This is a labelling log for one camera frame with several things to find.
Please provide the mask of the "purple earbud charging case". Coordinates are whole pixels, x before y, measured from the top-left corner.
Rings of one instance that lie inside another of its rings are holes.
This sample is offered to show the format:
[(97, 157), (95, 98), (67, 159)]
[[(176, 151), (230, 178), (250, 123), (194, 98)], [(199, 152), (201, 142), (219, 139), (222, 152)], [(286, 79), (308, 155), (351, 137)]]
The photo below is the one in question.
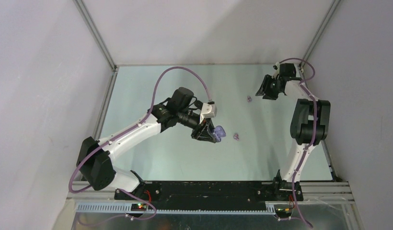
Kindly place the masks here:
[(216, 142), (221, 142), (221, 140), (226, 137), (226, 132), (222, 126), (216, 126), (212, 131)]

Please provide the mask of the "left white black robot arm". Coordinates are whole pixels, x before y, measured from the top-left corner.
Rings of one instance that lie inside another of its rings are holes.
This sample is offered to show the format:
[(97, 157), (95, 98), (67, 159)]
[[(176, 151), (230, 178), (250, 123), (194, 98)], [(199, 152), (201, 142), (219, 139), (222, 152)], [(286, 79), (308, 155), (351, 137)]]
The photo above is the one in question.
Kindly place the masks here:
[(93, 190), (110, 186), (125, 190), (132, 199), (140, 199), (145, 193), (141, 178), (134, 171), (117, 168), (117, 159), (132, 147), (176, 124), (190, 128), (192, 139), (219, 143), (226, 137), (226, 132), (223, 127), (213, 125), (212, 118), (216, 113), (214, 102), (203, 103), (191, 90), (180, 87), (172, 97), (154, 105), (132, 126), (108, 138), (86, 138), (76, 165)]

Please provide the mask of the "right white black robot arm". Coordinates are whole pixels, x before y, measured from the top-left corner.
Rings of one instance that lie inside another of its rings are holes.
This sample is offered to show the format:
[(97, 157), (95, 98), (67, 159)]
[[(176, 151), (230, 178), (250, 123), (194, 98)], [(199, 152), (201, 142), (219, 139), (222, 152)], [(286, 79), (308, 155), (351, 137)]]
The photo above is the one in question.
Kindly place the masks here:
[(310, 153), (328, 135), (331, 104), (305, 86), (299, 65), (283, 61), (273, 68), (275, 72), (264, 76), (256, 96), (274, 101), (283, 94), (296, 101), (289, 129), (292, 145), (287, 163), (277, 172), (272, 187), (274, 198), (285, 200), (297, 189)]

